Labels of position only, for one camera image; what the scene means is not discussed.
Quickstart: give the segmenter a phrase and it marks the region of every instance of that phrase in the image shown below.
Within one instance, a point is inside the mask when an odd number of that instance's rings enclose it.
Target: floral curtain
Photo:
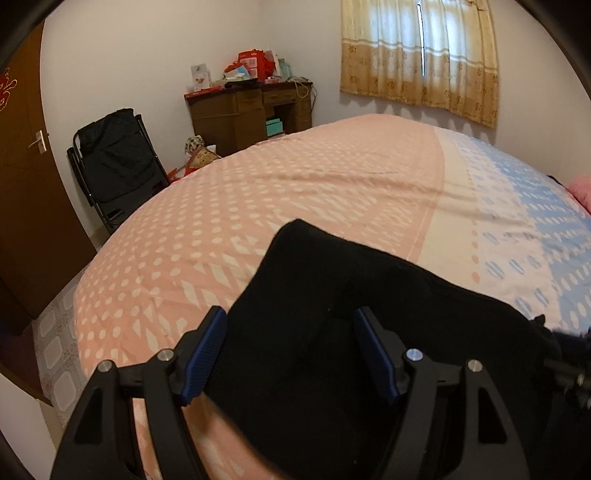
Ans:
[[[444,108],[496,127],[499,80],[488,0],[342,4],[342,92]]]
[[[341,91],[422,103],[415,0],[343,0]]]

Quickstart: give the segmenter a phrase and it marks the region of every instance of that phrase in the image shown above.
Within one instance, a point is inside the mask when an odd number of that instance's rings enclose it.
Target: desk drawer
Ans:
[[[270,90],[263,93],[265,105],[284,105],[296,101],[295,90]]]
[[[262,91],[257,89],[236,92],[236,104],[239,113],[260,110],[262,109]]]

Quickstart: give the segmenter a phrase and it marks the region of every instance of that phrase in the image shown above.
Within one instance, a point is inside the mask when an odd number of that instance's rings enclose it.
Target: metal screw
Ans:
[[[470,360],[468,362],[468,370],[477,374],[482,371],[482,364],[478,360]]]
[[[417,348],[411,348],[410,350],[407,350],[407,358],[411,362],[419,362],[423,359],[423,356],[423,352]]]
[[[97,368],[99,369],[99,372],[107,373],[109,370],[111,370],[111,368],[113,368],[113,362],[111,360],[103,360],[101,363],[99,363]]]
[[[164,350],[160,350],[156,357],[161,362],[168,362],[172,357],[174,357],[174,350],[171,350],[170,348],[165,348]]]

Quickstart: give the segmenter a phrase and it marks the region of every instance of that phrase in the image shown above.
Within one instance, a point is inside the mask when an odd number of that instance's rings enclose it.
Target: wooden door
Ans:
[[[0,277],[32,318],[96,254],[47,140],[39,80],[42,33],[41,24],[0,72]],[[43,154],[33,143],[39,131],[47,147]]]

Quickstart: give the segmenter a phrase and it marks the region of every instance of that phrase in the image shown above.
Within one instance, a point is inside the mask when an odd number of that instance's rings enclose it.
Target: bed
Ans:
[[[591,324],[591,216],[553,180],[463,134],[368,115],[263,142],[178,181],[97,254],[75,295],[87,377],[174,347],[229,309],[272,237],[302,218],[571,332]],[[143,403],[145,470],[160,477]],[[204,395],[184,410],[212,478],[282,478]]]

